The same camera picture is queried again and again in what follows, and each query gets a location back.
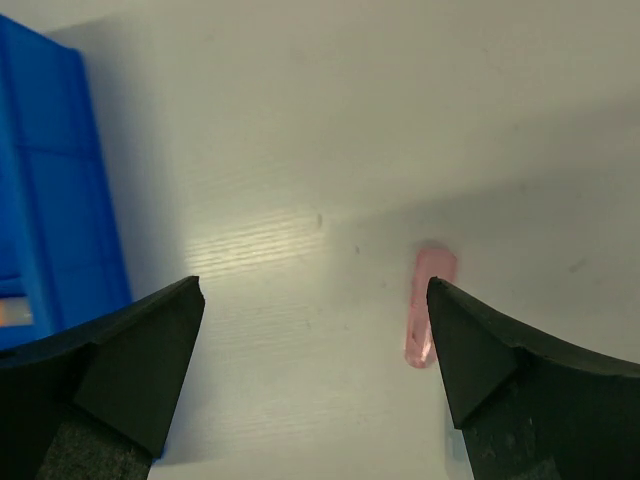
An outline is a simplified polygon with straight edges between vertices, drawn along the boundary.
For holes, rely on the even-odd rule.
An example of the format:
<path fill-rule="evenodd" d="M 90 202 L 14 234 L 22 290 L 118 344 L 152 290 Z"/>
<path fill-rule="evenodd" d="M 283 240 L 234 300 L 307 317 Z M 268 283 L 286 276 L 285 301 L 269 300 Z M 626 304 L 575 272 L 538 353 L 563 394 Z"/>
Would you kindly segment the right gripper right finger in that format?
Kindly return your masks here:
<path fill-rule="evenodd" d="M 558 339 L 441 279 L 426 301 L 475 478 L 638 478 L 638 364 Z"/>

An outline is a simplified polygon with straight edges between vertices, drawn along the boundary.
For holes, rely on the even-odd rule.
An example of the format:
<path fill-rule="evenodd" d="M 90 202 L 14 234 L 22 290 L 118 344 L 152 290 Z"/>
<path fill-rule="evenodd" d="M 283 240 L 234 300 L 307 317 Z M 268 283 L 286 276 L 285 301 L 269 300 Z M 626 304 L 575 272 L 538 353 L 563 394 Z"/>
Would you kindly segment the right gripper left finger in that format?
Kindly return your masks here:
<path fill-rule="evenodd" d="M 1 352 L 4 479 L 145 479 L 164 451 L 205 299 L 186 277 Z"/>

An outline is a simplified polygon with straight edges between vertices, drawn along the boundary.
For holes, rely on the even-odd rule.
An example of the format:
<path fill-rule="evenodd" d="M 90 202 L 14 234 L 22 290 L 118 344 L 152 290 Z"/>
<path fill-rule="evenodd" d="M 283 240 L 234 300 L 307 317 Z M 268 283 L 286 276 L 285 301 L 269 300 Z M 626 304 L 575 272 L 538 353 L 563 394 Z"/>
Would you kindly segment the orange cap grey highlighter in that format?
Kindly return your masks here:
<path fill-rule="evenodd" d="M 33 324 L 33 314 L 26 297 L 0 299 L 0 326 L 23 327 Z"/>

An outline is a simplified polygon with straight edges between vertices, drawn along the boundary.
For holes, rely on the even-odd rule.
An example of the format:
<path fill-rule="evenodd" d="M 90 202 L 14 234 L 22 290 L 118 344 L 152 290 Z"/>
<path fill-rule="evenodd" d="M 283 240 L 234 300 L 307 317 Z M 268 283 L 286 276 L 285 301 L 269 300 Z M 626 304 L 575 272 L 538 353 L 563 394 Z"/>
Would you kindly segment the pink highlighter right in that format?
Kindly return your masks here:
<path fill-rule="evenodd" d="M 454 283 L 457 270 L 457 257 L 445 247 L 429 246 L 417 254 L 404 346 L 405 361 L 413 368 L 427 368 L 437 360 L 427 305 L 429 282 L 438 278 Z"/>

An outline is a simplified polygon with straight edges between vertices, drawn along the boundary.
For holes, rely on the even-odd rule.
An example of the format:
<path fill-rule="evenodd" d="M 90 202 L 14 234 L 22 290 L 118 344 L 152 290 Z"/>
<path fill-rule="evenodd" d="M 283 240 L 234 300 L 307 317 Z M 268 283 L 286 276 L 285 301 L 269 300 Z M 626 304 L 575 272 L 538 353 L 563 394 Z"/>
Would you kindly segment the blue compartment tray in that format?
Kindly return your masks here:
<path fill-rule="evenodd" d="M 132 300 L 79 51 L 1 21 L 1 300 L 11 348 Z"/>

